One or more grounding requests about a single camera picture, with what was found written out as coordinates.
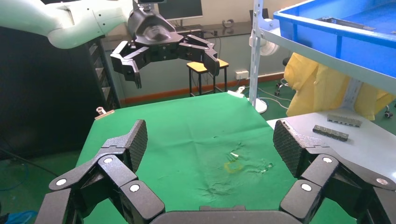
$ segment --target black monitor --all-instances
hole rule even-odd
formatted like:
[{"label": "black monitor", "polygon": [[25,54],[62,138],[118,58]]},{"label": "black monitor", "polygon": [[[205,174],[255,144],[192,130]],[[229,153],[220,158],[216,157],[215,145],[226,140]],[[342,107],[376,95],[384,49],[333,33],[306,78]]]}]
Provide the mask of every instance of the black monitor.
[{"label": "black monitor", "polygon": [[167,0],[158,4],[159,13],[166,20],[184,20],[203,16],[201,0]]}]

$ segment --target robotic hand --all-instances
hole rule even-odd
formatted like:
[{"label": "robotic hand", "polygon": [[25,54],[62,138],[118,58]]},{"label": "robotic hand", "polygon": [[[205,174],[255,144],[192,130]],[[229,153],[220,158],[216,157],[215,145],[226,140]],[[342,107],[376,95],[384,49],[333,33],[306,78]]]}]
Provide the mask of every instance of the robotic hand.
[{"label": "robotic hand", "polygon": [[139,69],[150,62],[182,58],[203,62],[214,75],[219,62],[214,45],[189,35],[184,38],[158,13],[152,3],[164,0],[79,0],[45,5],[40,0],[0,0],[0,26],[48,37],[70,49],[105,35],[127,22],[134,41],[122,42],[112,54],[114,70],[141,88]]},{"label": "robotic hand", "polygon": [[131,13],[128,30],[133,41],[120,43],[111,58],[114,70],[124,74],[125,80],[134,81],[137,88],[141,88],[139,69],[150,62],[181,58],[203,63],[212,75],[219,74],[220,63],[213,43],[177,34],[171,24],[149,7]]}]

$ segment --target yellow raincoat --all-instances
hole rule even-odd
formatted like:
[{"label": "yellow raincoat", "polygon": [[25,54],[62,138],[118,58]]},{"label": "yellow raincoat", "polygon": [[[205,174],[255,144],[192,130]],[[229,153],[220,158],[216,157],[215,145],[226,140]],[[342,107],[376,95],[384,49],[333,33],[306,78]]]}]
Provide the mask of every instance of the yellow raincoat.
[{"label": "yellow raincoat", "polygon": [[[287,111],[288,116],[340,108],[350,79],[337,70],[296,53],[287,64],[284,77],[289,86],[297,91]],[[355,111],[368,120],[374,120],[375,115],[395,98],[363,83]]]}]

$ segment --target wall baseboard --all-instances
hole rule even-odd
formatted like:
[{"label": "wall baseboard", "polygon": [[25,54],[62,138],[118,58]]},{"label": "wall baseboard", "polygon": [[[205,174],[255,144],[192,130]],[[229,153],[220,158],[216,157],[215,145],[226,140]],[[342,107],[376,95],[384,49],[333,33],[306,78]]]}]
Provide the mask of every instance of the wall baseboard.
[{"label": "wall baseboard", "polygon": [[[264,76],[264,77],[260,77],[258,79],[258,82],[268,82],[268,81],[274,81],[274,80],[280,80],[283,78],[283,73],[281,74],[275,74],[275,75],[268,75],[268,76]],[[248,85],[250,82],[250,80],[244,79],[244,80],[240,80],[238,81],[231,81],[231,82],[227,82],[227,87],[231,88],[234,87],[236,85]],[[216,84],[217,87],[219,88],[224,88],[225,83],[218,83]],[[202,91],[209,91],[213,89],[213,85],[203,85],[202,86]],[[193,87],[192,88],[193,92],[198,92],[198,87]],[[141,103],[144,101],[150,101],[150,100],[158,100],[158,99],[162,99],[162,98],[166,98],[166,97],[175,97],[175,96],[179,96],[179,95],[188,95],[190,93],[190,89],[189,88],[185,88],[185,89],[180,89],[180,90],[172,90],[172,91],[166,91],[166,92],[159,92],[159,93],[154,93],[154,94],[149,94],[149,95],[144,95],[144,96],[137,96],[137,97],[130,97],[130,98],[126,98],[124,100],[120,100],[121,105],[123,106],[127,106],[130,104],[137,104],[137,103]]]}]

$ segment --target green table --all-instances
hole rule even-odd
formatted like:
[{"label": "green table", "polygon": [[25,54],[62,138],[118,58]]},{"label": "green table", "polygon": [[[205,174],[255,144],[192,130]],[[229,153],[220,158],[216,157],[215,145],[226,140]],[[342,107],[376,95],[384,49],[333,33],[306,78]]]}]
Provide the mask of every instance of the green table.
[{"label": "green table", "polygon": [[[137,119],[146,120],[148,130],[137,175],[167,211],[201,205],[277,210],[295,181],[274,149],[271,127],[245,98],[227,93],[124,108],[96,120],[77,165],[90,160],[107,139],[126,134]],[[106,200],[85,223],[125,221]],[[312,223],[355,221],[326,199]]]}]

